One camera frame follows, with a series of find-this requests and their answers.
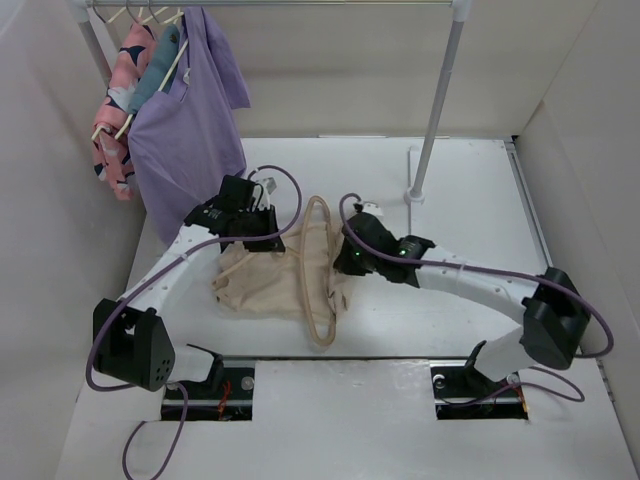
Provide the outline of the beige trousers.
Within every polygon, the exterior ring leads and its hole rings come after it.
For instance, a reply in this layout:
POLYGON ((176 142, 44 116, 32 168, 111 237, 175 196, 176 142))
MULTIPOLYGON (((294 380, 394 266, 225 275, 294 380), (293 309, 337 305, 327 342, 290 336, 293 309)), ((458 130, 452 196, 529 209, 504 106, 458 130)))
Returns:
MULTIPOLYGON (((284 236, 284 253, 251 253, 241 243, 225 249, 219 257, 221 272, 212 282, 217 300, 236 312, 250 316, 275 316, 303 320, 299 279, 300 227, 284 236)), ((333 228, 335 250, 342 246, 343 236, 333 228)), ((330 309, 336 318, 345 313, 351 303, 354 280, 333 269, 334 257, 329 261, 330 309)), ((316 322, 326 324, 323 301, 314 307, 316 322)))

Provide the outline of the beige hanger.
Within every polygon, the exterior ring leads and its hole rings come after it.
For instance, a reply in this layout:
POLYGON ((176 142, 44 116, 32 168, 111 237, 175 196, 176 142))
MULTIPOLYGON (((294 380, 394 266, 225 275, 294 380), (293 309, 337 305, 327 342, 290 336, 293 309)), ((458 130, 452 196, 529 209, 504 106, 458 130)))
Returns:
POLYGON ((324 198, 313 195, 304 211, 299 238, 299 279, 301 302, 307 328, 312 342, 318 347, 329 347, 336 336, 336 315, 330 309, 329 261, 335 250, 332 216, 324 198), (316 323, 314 307, 323 301, 326 310, 327 329, 320 335, 316 323))

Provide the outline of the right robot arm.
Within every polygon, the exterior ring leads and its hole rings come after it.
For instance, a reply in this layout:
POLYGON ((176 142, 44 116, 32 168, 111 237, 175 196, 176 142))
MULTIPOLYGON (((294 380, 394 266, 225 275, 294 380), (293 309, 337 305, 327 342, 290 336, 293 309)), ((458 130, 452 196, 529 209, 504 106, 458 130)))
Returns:
POLYGON ((433 241, 397 238, 374 215, 359 212, 342 227, 344 243, 335 268, 350 276, 376 273, 395 284, 444 292, 510 318, 516 328, 477 344, 462 381, 483 394, 510 374, 533 366, 569 369, 590 316, 568 275, 548 268, 538 276, 496 274, 469 265, 433 241))

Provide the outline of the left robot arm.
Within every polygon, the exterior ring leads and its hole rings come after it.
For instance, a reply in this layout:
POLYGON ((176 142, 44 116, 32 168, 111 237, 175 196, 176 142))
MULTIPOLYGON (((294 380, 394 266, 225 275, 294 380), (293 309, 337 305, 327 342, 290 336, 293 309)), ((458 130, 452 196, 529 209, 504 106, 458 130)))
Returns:
POLYGON ((172 339, 165 314, 194 278, 242 241, 259 251, 281 251, 280 230, 270 195, 272 178, 252 181, 225 176, 219 193, 185 218, 168 249, 134 287, 117 300, 103 299, 93 313, 94 340, 85 374, 119 380, 119 389, 150 392, 189 382, 204 397, 223 387, 220 356, 172 339))

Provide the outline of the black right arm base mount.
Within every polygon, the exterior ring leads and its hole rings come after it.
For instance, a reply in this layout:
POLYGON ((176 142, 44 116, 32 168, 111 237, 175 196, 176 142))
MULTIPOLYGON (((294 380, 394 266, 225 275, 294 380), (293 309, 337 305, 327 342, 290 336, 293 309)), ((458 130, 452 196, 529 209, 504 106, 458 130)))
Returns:
POLYGON ((522 390, 507 388, 461 365, 431 368, 438 420, 527 420, 522 390))

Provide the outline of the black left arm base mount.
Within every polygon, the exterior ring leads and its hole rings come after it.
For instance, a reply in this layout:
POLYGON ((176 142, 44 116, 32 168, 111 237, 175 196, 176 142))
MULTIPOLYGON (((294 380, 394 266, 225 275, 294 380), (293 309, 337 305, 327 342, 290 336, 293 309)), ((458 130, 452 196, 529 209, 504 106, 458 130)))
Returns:
POLYGON ((212 422, 251 421, 255 386, 254 365, 225 367, 213 385, 183 381, 188 406, 186 420, 212 422))

